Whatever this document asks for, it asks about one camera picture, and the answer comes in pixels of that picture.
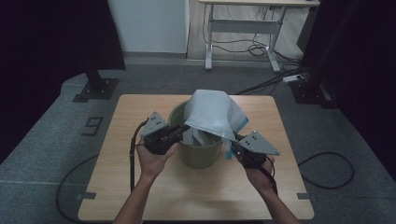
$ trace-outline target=desk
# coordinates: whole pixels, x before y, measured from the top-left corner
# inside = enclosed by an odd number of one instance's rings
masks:
[[[277,64],[274,49],[277,37],[282,27],[283,19],[287,7],[318,7],[318,0],[199,0],[200,3],[210,5],[207,32],[208,39],[206,45],[205,69],[212,69],[212,33],[244,33],[244,34],[268,34],[272,35],[269,47],[266,47],[267,56],[274,69],[280,72]],[[277,21],[235,21],[235,20],[215,20],[213,19],[214,5],[238,5],[238,6],[272,6],[282,7]]]
[[[281,153],[276,157],[279,197],[299,219],[314,216],[288,137],[271,96],[232,96],[249,118],[241,134],[260,132]],[[82,220],[113,220],[130,194],[129,149],[134,130],[155,110],[167,119],[189,95],[122,95],[108,128],[87,192],[78,212]],[[135,156],[135,176],[140,176]],[[143,220],[253,220],[271,219],[257,191],[250,185],[236,158],[225,160],[225,149],[216,163],[203,170],[171,157],[154,183]]]

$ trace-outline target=desk leg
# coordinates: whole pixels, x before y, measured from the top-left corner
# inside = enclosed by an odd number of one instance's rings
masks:
[[[212,21],[213,21],[213,7],[210,5],[209,20],[207,23],[207,44],[206,44],[206,58],[205,58],[205,69],[207,71],[212,70]]]
[[[270,60],[270,63],[274,69],[274,72],[276,72],[276,73],[279,73],[280,69],[279,69],[279,65],[277,64],[277,61],[276,61],[274,49],[275,49],[275,44],[276,44],[277,38],[279,37],[280,28],[282,27],[282,24],[283,24],[283,19],[285,18],[285,14],[286,14],[286,7],[282,7],[282,11],[280,12],[279,19],[277,20],[274,38],[272,39],[272,41],[270,43],[270,47],[266,47],[268,59]]]

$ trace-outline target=black bracket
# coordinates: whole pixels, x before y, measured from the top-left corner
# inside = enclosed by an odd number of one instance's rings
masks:
[[[117,78],[102,78],[103,85],[100,89],[94,88],[87,82],[80,94],[73,99],[73,103],[87,103],[90,99],[109,100],[119,83]]]
[[[297,104],[321,105],[324,108],[337,108],[335,101],[322,84],[315,91],[307,91],[305,83],[291,82],[290,89]]]

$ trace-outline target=tabletop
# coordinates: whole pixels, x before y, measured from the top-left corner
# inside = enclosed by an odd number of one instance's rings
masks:
[[[199,0],[209,5],[274,6],[274,7],[318,7],[319,0]]]
[[[240,132],[258,131],[280,151],[276,157],[276,182],[281,200],[299,219],[314,216],[282,120],[271,96],[231,96],[249,119]],[[189,95],[122,95],[114,112],[102,150],[78,212],[81,220],[113,220],[130,194],[129,150],[134,130],[153,111],[167,119],[172,109]],[[140,166],[135,156],[135,176]],[[236,160],[225,159],[221,149],[214,165],[198,170],[171,157],[151,188],[143,220],[254,220],[271,219],[262,198],[250,185]]]

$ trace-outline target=metal frame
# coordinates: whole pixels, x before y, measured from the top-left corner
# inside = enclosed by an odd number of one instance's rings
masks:
[[[242,33],[242,34],[265,34],[272,35],[272,41],[269,47],[266,47],[267,55],[274,72],[279,73],[279,65],[277,64],[274,49],[277,38],[279,37],[280,28],[286,14],[286,7],[282,7],[280,16],[277,21],[232,21],[232,20],[214,20],[214,5],[210,4],[209,19],[207,25],[208,40],[206,44],[205,69],[212,69],[212,33]]]

